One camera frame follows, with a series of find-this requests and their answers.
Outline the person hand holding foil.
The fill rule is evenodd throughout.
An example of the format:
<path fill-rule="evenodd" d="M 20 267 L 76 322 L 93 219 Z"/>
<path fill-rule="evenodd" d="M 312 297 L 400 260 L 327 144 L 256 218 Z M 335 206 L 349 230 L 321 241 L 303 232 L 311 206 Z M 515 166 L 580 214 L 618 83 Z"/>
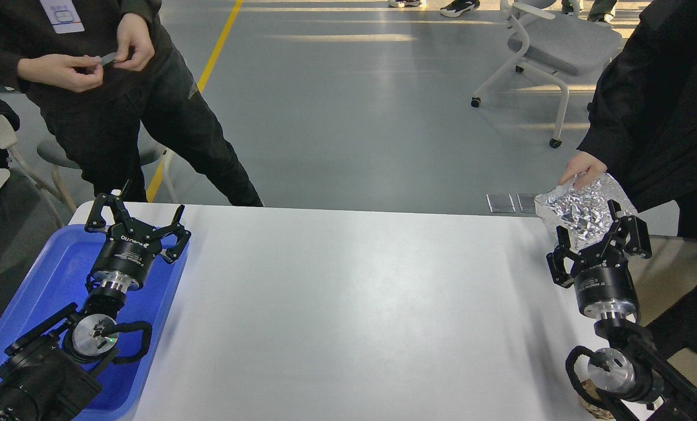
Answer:
<path fill-rule="evenodd" d="M 575 190 L 584 189 L 607 171 L 607 165 L 602 160 L 584 151 L 579 151 L 566 164 L 557 185 L 565 185 L 572 181 Z"/>

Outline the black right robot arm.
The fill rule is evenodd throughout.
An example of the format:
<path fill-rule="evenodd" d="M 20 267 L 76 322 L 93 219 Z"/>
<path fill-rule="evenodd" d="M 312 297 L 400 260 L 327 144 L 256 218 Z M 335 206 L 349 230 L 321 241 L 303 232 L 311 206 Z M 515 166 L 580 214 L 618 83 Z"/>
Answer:
<path fill-rule="evenodd" d="M 650 331 L 629 320 L 639 316 L 639 301 L 627 269 L 627 256 L 651 257 L 650 235 L 637 216 L 619 216 L 608 200 L 611 224 L 599 243 L 571 251 L 565 227 L 558 246 L 547 254 L 555 284 L 573 286 L 580 313 L 595 320 L 595 334 L 608 346 L 592 351 L 576 346 L 565 360 L 575 392 L 616 420 L 635 420 L 627 402 L 646 405 L 651 420 L 697 420 L 697 387 L 655 348 Z"/>

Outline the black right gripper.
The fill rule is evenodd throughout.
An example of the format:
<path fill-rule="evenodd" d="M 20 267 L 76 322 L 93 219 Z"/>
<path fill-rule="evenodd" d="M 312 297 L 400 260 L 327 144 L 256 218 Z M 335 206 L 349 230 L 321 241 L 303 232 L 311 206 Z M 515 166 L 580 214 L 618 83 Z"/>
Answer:
<path fill-rule="evenodd" d="M 571 250 L 570 232 L 556 227 L 557 246 L 547 253 L 546 260 L 553 283 L 562 288 L 575 285 L 579 312 L 596 320 L 633 317 L 639 320 L 640 309 L 632 276 L 627 268 L 629 256 L 649 259 L 650 233 L 645 221 L 632 214 L 623 214 L 618 202 L 607 202 L 612 224 L 603 235 L 595 255 Z M 574 264 L 571 274 L 565 259 Z"/>

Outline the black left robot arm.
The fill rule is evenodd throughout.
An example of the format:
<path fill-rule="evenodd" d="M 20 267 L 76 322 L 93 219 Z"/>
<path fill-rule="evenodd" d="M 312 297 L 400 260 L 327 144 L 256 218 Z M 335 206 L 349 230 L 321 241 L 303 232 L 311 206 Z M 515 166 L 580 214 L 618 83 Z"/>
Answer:
<path fill-rule="evenodd" d="M 116 420 L 139 397 L 187 258 L 167 226 L 100 194 L 47 242 L 0 319 L 0 420 Z"/>

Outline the person right hand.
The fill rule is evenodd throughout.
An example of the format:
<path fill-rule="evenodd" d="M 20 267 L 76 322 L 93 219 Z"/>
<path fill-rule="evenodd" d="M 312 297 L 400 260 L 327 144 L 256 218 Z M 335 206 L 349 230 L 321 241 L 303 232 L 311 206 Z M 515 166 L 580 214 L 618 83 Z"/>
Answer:
<path fill-rule="evenodd" d="M 21 58 L 16 67 L 20 79 L 85 92 L 103 84 L 103 67 L 98 57 L 45 55 Z"/>

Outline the person left hand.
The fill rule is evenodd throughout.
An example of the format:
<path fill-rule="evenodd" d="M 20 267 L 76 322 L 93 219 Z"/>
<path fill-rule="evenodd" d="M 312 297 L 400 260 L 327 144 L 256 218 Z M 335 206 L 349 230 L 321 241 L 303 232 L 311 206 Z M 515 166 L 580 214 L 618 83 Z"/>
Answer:
<path fill-rule="evenodd" d="M 124 14 L 117 27 L 117 51 L 113 66 L 140 72 L 153 56 L 153 41 L 145 19 L 135 13 Z"/>

